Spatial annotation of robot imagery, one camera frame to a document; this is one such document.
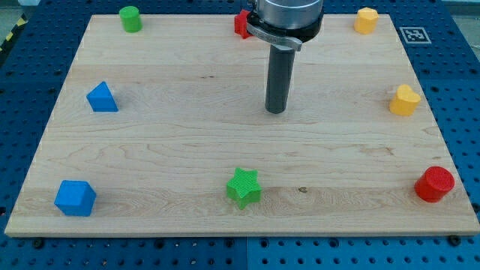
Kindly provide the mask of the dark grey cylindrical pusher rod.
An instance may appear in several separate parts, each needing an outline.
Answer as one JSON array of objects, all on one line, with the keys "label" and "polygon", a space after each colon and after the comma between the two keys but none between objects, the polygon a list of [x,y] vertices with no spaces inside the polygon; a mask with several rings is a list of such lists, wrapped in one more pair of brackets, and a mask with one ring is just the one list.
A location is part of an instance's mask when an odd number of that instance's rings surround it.
[{"label": "dark grey cylindrical pusher rod", "polygon": [[287,107],[295,54],[289,47],[270,46],[265,92],[265,108],[270,113],[282,113]]}]

